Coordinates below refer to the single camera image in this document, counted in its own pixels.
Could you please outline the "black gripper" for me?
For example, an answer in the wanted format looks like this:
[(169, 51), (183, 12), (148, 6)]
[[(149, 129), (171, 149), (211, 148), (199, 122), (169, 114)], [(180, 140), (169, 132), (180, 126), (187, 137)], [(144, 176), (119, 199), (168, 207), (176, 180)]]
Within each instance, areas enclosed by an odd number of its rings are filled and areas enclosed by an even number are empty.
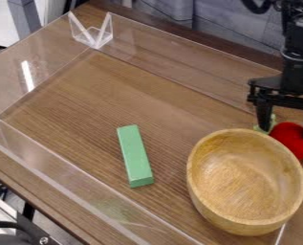
[(272, 106), (303, 110), (303, 92), (284, 91), (280, 80), (279, 76), (248, 80), (247, 101), (257, 106), (257, 126), (265, 132), (271, 128)]

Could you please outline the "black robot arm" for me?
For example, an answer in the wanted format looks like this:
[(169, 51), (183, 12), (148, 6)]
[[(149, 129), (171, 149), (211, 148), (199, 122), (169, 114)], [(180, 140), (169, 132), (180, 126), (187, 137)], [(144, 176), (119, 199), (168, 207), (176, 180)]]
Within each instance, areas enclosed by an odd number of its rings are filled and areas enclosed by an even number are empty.
[(256, 107), (259, 129), (268, 132), (275, 106), (303, 110), (303, 0), (264, 0), (260, 6), (253, 0), (241, 3), (255, 14), (265, 13), (269, 8), (281, 13), (283, 72), (248, 81), (247, 101)]

